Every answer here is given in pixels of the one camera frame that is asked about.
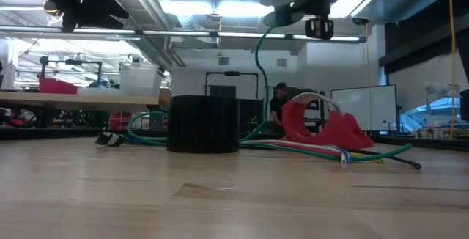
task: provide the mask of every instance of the black shirt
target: black shirt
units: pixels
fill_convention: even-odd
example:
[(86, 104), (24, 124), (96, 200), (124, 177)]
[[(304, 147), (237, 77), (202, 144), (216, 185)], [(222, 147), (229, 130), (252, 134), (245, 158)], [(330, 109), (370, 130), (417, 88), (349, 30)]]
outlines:
[(281, 99), (277, 98), (276, 96), (270, 100), (270, 112), (276, 112), (277, 117), (281, 122), (281, 113), (282, 113), (282, 107), (284, 106), (285, 103), (287, 103), (288, 99)]

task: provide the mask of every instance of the wood grain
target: wood grain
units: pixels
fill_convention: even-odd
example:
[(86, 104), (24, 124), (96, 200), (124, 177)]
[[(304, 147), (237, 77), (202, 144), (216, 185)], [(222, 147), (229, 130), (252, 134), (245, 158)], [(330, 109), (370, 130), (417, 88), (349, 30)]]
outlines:
[(0, 238), (468, 237), (467, 153), (404, 153), (419, 171), (93, 141), (0, 142)]

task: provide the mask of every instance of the green cable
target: green cable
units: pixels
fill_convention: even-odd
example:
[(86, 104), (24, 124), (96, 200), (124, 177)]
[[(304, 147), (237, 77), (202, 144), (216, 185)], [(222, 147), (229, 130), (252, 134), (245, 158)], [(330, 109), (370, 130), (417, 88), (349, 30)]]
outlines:
[(262, 112), (262, 123), (254, 129), (250, 134), (248, 134), (245, 138), (241, 139), (240, 141), (246, 141), (251, 139), (255, 134), (263, 129), (264, 126), (267, 124), (267, 101), (269, 100), (269, 81), (267, 79), (267, 73), (265, 72), (264, 68), (261, 66), (259, 62), (259, 51), (262, 47), (262, 44), (265, 41), (267, 35), (272, 32), (276, 28), (276, 25), (271, 26), (265, 33), (262, 35), (261, 39), (257, 43), (256, 53), (254, 54), (254, 60), (256, 61), (256, 66), (261, 70), (262, 76), (264, 77), (264, 85), (265, 85), (265, 104), (264, 104), (264, 111)]
[(363, 161), (373, 161), (373, 160), (377, 160), (377, 159), (382, 159), (382, 158), (389, 158), (393, 155), (398, 155), (406, 150), (409, 150), (410, 148), (412, 148), (412, 145), (411, 144), (406, 144), (405, 146), (403, 147), (400, 147), (394, 151), (390, 151), (390, 152), (386, 152), (386, 153), (383, 153), (383, 154), (379, 154), (379, 155), (370, 155), (370, 156), (367, 156), (367, 157), (364, 157), (364, 158), (352, 158), (352, 161), (354, 162), (363, 162)]
[[(293, 152), (298, 152), (298, 153), (304, 154), (304, 155), (315, 156), (315, 157), (318, 157), (318, 158), (326, 158), (326, 159), (330, 159), (330, 160), (333, 160), (333, 161), (340, 161), (340, 157), (335, 156), (335, 155), (325, 155), (325, 154), (321, 154), (321, 153), (310, 152), (310, 151), (291, 148), (291, 147), (280, 147), (280, 146), (276, 146), (276, 145), (273, 145), (273, 144), (241, 144), (241, 146), (243, 146), (243, 147), (267, 147), (267, 148), (271, 148), (271, 149), (275, 149), (275, 150), (293, 151)], [(400, 147), (399, 149), (396, 149), (396, 150), (390, 151), (390, 152), (386, 152), (386, 153), (383, 153), (383, 154), (370, 155), (370, 156), (367, 156), (367, 157), (364, 157), (364, 158), (352, 158), (352, 162), (364, 162), (364, 161), (373, 161), (373, 160), (377, 160), (377, 159), (389, 158), (393, 155), (398, 155), (398, 154), (400, 154), (400, 153), (402, 153), (406, 150), (409, 150), (410, 148), (412, 148), (412, 145), (411, 144), (406, 144), (405, 146)]]
[(149, 113), (145, 113), (145, 114), (139, 114), (137, 116), (134, 116), (132, 117), (132, 119), (129, 121), (129, 124), (127, 125), (127, 134), (131, 137), (133, 137), (134, 139), (138, 139), (138, 140), (141, 140), (147, 144), (151, 144), (151, 145), (157, 145), (157, 146), (165, 146), (166, 143), (161, 143), (159, 141), (155, 141), (155, 140), (151, 140), (151, 139), (148, 139), (146, 137), (143, 137), (143, 136), (137, 136), (134, 132), (132, 132), (132, 124), (140, 117), (144, 117), (144, 116), (147, 116), (147, 115), (151, 115), (151, 114), (164, 114), (166, 115), (164, 112), (162, 111), (152, 111), (152, 112), (149, 112)]

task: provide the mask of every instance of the person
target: person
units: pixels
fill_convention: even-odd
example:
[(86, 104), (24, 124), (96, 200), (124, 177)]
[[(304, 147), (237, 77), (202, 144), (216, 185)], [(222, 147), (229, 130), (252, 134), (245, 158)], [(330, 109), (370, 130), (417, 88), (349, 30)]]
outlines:
[(287, 103), (287, 84), (281, 82), (277, 84), (275, 89), (275, 94), (270, 100), (270, 115), (272, 116), (272, 120), (274, 121), (273, 130), (276, 133), (283, 133), (283, 128), (281, 126), (281, 115), (282, 115), (282, 108), (285, 103)]

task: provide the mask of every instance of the workbench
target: workbench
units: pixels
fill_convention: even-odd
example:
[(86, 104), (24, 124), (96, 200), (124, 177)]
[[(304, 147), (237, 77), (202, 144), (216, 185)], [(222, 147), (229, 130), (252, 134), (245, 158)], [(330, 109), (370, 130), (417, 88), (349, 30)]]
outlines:
[(150, 106), (167, 106), (158, 97), (67, 95), (56, 93), (0, 92), (0, 103), (61, 110), (147, 111)]

